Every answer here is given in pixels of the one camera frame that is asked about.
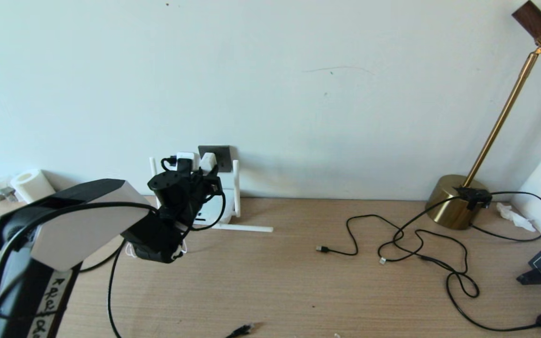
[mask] paper towel roll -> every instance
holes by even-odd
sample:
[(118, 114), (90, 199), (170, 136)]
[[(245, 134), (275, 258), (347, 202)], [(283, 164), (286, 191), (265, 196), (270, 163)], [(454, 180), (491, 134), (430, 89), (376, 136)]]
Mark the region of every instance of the paper towel roll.
[(11, 186), (22, 196), (26, 203), (32, 203), (55, 191), (45, 175), (39, 169), (27, 170), (11, 180)]

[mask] desk surface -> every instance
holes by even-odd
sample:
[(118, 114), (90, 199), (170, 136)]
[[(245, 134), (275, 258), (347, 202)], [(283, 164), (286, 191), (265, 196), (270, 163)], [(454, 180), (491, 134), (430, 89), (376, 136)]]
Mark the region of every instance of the desk surface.
[[(19, 204), (0, 203), (0, 214)], [(446, 271), (411, 258), (381, 265), (378, 246), (393, 228), (376, 219), (352, 222), (360, 254), (346, 257), (314, 250), (322, 244), (352, 251), (344, 221), (377, 213), (403, 224), (423, 210), (422, 202), (242, 199), (239, 224), (275, 227), (274, 233), (210, 229), (187, 237), (189, 253), (170, 265), (123, 254), (116, 268), (112, 312), (124, 338), (223, 338), (237, 327), (258, 323), (252, 337), (541, 337), (541, 329), (514, 333), (485, 331), (468, 323), (449, 301)], [(483, 210), (478, 225), (511, 236), (531, 235)], [(455, 236), (469, 250), (477, 299), (453, 283), (460, 306), (492, 327), (528, 325), (541, 313), (541, 286), (515, 280), (541, 249), (541, 240), (513, 243), (476, 230), (456, 231), (424, 216), (412, 228)], [(404, 245), (418, 243), (412, 231)], [(107, 256), (113, 240), (84, 267)], [(460, 248), (446, 240), (425, 240), (423, 252), (462, 265)], [(396, 252), (386, 250), (384, 255)], [(106, 313), (111, 263), (81, 274), (59, 337), (113, 337)]]

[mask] wall outlet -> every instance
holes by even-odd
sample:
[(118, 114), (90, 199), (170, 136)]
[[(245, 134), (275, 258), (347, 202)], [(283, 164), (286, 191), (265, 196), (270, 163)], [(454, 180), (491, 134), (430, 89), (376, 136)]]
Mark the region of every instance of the wall outlet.
[(229, 146), (198, 146), (200, 158), (205, 153), (213, 153), (216, 156), (219, 173), (230, 173), (232, 171), (231, 148)]

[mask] tissue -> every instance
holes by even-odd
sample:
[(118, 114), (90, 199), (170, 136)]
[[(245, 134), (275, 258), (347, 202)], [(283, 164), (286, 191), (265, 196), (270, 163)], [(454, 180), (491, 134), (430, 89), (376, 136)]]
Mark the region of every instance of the tissue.
[(532, 223), (530, 223), (530, 221), (525, 217), (514, 212), (512, 206), (506, 206), (502, 203), (496, 203), (496, 209), (498, 209), (502, 218), (512, 221), (513, 223), (515, 223), (516, 226), (526, 229), (527, 231), (535, 232)]

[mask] brass lamp base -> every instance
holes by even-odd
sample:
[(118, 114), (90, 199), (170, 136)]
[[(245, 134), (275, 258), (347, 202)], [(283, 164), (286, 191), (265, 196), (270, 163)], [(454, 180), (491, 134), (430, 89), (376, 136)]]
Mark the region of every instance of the brass lamp base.
[[(426, 207), (435, 205), (436, 203), (449, 199), (450, 197), (458, 196), (458, 192), (455, 188), (462, 186), (466, 177), (462, 175), (446, 175), (442, 176), (438, 180), (429, 201), (427, 201)], [(487, 188), (477, 182), (472, 181), (471, 188), (485, 189)], [(469, 227), (469, 224), (473, 221), (475, 216), (479, 213), (481, 208), (476, 206), (475, 209), (467, 209), (467, 202), (461, 199), (447, 201), (442, 205), (427, 212), (427, 215), (432, 218), (439, 225), (444, 225), (447, 228), (455, 230), (463, 230)]]

